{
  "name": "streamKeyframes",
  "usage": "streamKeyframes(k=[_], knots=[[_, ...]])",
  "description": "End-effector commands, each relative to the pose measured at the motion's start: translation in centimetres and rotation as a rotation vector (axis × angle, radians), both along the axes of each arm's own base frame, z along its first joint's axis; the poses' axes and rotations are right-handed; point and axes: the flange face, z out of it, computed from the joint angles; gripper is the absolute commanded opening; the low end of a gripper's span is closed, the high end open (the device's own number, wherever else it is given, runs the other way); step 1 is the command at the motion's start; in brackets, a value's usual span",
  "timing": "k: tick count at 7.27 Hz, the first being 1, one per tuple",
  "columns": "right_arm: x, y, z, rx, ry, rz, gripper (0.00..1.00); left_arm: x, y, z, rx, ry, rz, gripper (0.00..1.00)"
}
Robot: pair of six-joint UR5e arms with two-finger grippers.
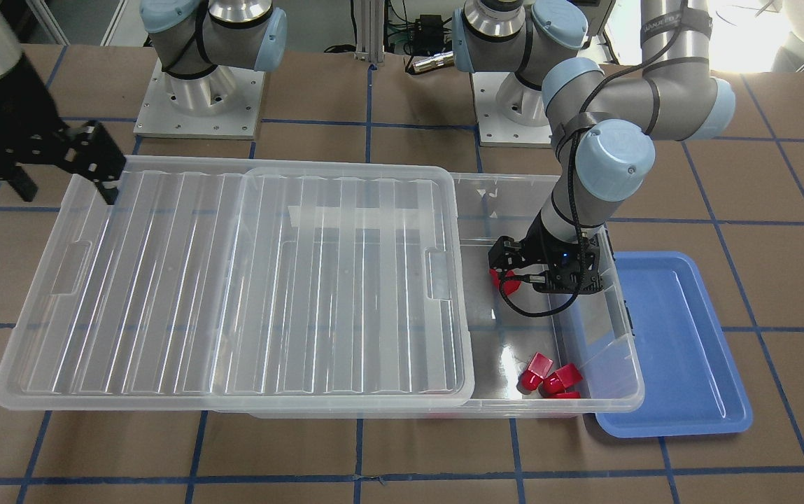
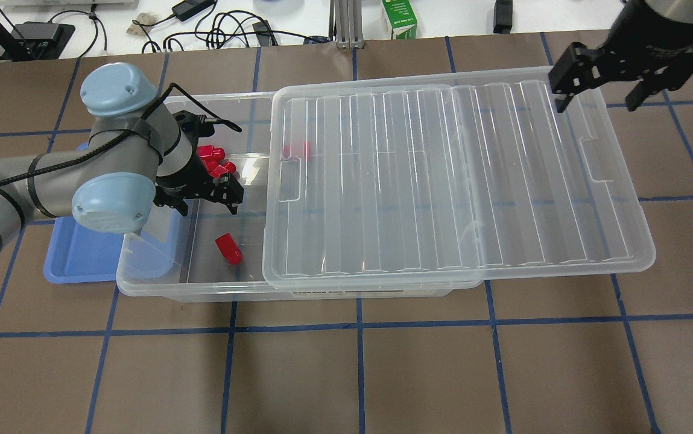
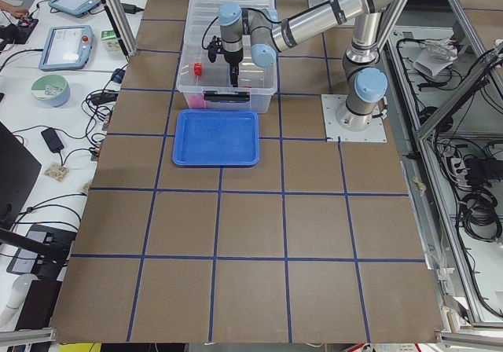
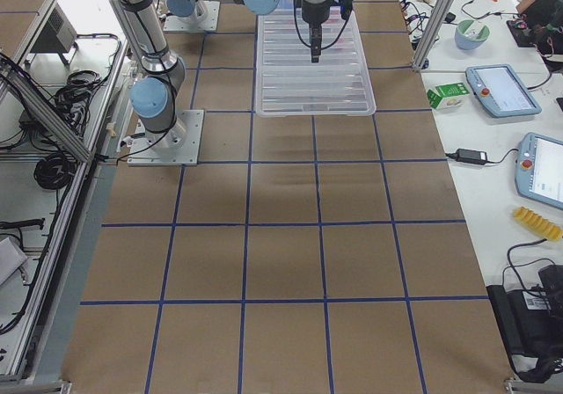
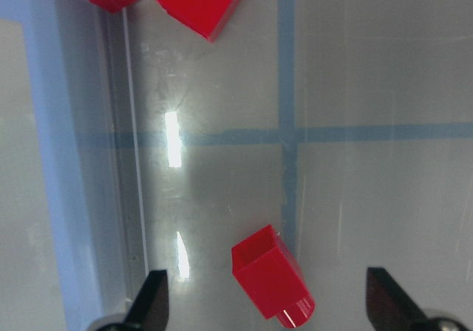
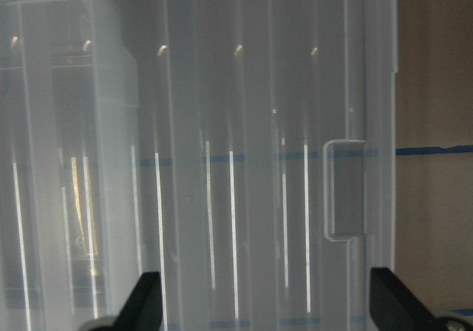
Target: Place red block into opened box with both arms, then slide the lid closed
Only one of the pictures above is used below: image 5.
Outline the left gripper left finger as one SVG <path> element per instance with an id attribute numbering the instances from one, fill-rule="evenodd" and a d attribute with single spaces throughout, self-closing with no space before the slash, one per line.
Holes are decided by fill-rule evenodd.
<path id="1" fill-rule="evenodd" d="M 152 270 L 125 317 L 128 330 L 165 330 L 169 322 L 169 284 L 166 270 Z"/>

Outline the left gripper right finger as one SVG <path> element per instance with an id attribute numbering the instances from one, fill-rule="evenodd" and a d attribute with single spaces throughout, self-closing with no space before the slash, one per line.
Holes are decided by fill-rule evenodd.
<path id="1" fill-rule="evenodd" d="M 366 312 L 374 330 L 416 330 L 428 317 L 383 267 L 368 267 Z"/>

